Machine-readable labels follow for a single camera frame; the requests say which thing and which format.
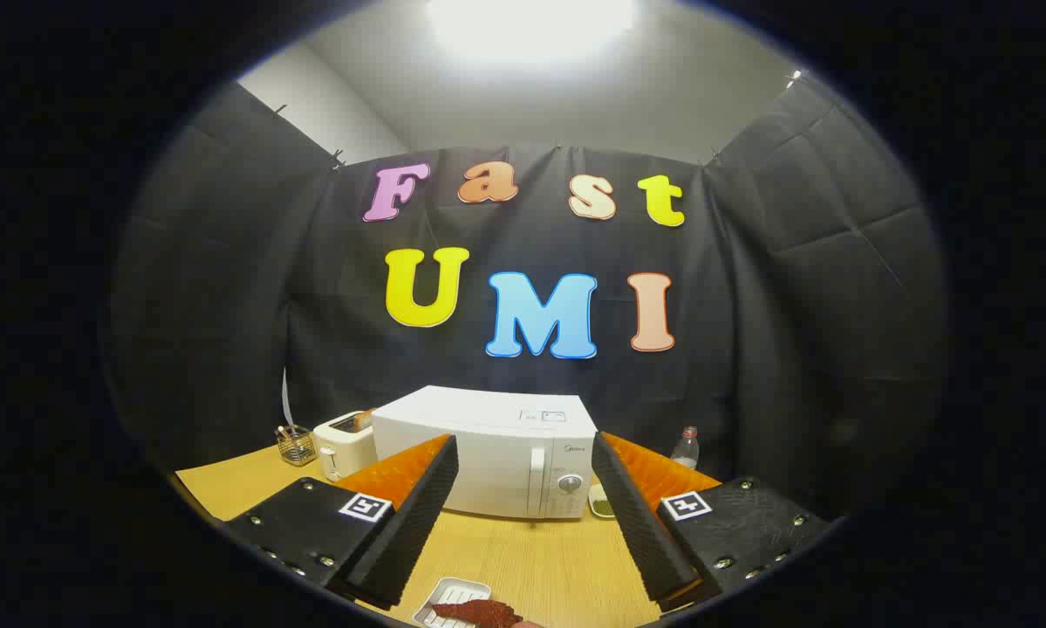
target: small dish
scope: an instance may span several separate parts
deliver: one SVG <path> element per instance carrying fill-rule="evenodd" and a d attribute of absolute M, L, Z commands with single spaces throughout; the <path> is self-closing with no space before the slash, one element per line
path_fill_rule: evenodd
<path fill-rule="evenodd" d="M 601 515 L 596 512 L 595 503 L 598 500 L 607 501 L 609 504 L 612 503 L 612 501 L 609 501 L 609 499 L 607 499 L 607 493 L 604 493 L 602 486 L 594 484 L 591 486 L 591 489 L 589 489 L 589 510 L 593 512 L 594 516 L 596 516 L 597 518 L 615 518 L 614 514 Z"/>
<path fill-rule="evenodd" d="M 460 578 L 442 578 L 430 597 L 426 598 L 426 604 L 414 613 L 414 621 L 422 626 L 430 628 L 476 628 L 476 625 L 461 620 L 446 620 L 434 612 L 434 605 L 462 605 L 470 600 L 490 600 L 492 587 L 479 582 L 461 580 Z"/>

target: orange foam pad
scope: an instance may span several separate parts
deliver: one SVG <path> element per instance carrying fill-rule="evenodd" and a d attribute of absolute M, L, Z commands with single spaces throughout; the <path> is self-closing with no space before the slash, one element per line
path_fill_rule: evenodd
<path fill-rule="evenodd" d="M 661 453 L 651 452 L 645 447 L 635 445 L 634 442 L 623 441 L 619 436 L 612 436 L 611 433 L 599 433 L 606 439 L 607 444 L 615 450 L 622 467 L 628 470 L 631 481 L 634 481 L 635 489 L 639 490 L 639 495 L 643 497 L 655 516 L 658 516 L 662 497 L 673 497 L 689 493 L 690 490 L 707 490 L 712 489 L 713 486 L 721 486 L 721 483 L 706 474 L 698 473 L 690 468 L 683 468 Z"/>
<path fill-rule="evenodd" d="M 449 440 L 450 434 L 446 433 L 423 442 L 422 445 L 404 449 L 394 456 L 384 457 L 334 484 L 344 490 L 390 500 L 397 511 Z"/>

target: plastic bottle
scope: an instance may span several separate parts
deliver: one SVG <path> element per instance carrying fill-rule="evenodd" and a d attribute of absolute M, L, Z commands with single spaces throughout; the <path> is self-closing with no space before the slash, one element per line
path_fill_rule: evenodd
<path fill-rule="evenodd" d="M 687 426 L 682 430 L 678 445 L 675 445 L 674 453 L 670 453 L 670 461 L 678 463 L 683 468 L 697 469 L 698 454 L 701 447 L 697 445 L 697 428 Z"/>

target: utensil holder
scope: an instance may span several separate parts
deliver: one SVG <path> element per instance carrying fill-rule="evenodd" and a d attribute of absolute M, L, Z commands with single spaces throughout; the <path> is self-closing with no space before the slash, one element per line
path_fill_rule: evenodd
<path fill-rule="evenodd" d="M 317 447 L 314 446 L 313 434 L 303 426 L 291 428 L 278 433 L 278 454 L 282 462 L 296 468 L 310 464 L 317 457 Z"/>

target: white wall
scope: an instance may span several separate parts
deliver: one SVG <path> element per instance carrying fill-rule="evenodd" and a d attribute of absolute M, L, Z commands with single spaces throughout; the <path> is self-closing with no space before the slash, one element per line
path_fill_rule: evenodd
<path fill-rule="evenodd" d="M 265 60 L 240 85 L 327 152 L 342 149 L 346 163 L 410 152 L 340 75 L 308 44 Z"/>

